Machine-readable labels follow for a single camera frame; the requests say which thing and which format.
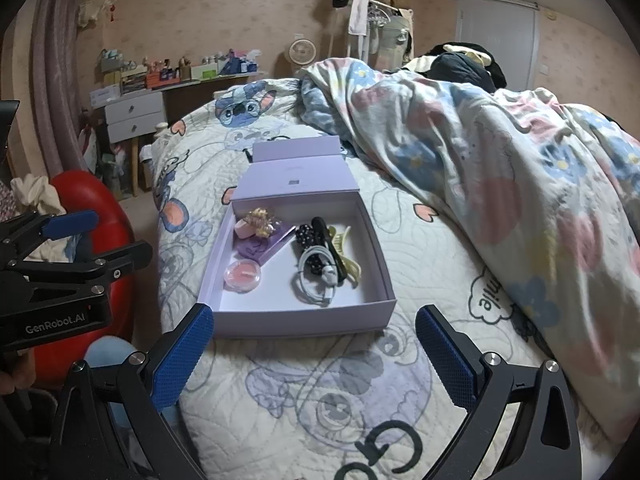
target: black polka dot scrunchie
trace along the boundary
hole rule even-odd
[[[296,241],[302,247],[302,250],[305,251],[309,247],[314,245],[320,245],[324,247],[324,240],[316,234],[314,229],[308,224],[302,224],[299,228],[296,229]],[[316,276],[322,276],[322,268],[324,265],[322,261],[320,261],[320,257],[317,254],[310,256],[306,261],[306,266],[311,271],[312,274]]]

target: open box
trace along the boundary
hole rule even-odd
[[[268,207],[277,218],[296,226],[309,224],[315,216],[338,232],[350,226],[344,253],[362,268],[359,284],[345,280],[328,306],[309,303],[297,287],[302,250],[292,237],[262,266],[257,288],[244,294],[227,290],[223,273],[232,261],[241,259],[234,249],[234,226],[256,207]],[[369,213],[340,154],[338,137],[254,144],[254,162],[240,179],[220,225],[198,302],[212,309],[216,337],[300,337],[387,326],[396,297]]]

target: box lid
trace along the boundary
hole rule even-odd
[[[254,144],[254,161],[232,201],[359,189],[340,154],[338,137],[270,140]]]

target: drawer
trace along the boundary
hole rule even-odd
[[[119,123],[109,124],[109,142],[120,142],[121,140],[131,139],[140,135],[152,134],[156,132],[156,124],[164,123],[164,112],[156,112],[155,114],[143,115],[120,121]]]
[[[104,112],[107,117],[107,124],[115,124],[134,117],[162,111],[164,111],[162,92],[153,92],[107,105]]]

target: person's hand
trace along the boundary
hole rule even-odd
[[[0,395],[12,394],[16,388],[31,386],[36,380],[36,360],[33,348],[18,351],[18,360],[11,373],[0,371]]]

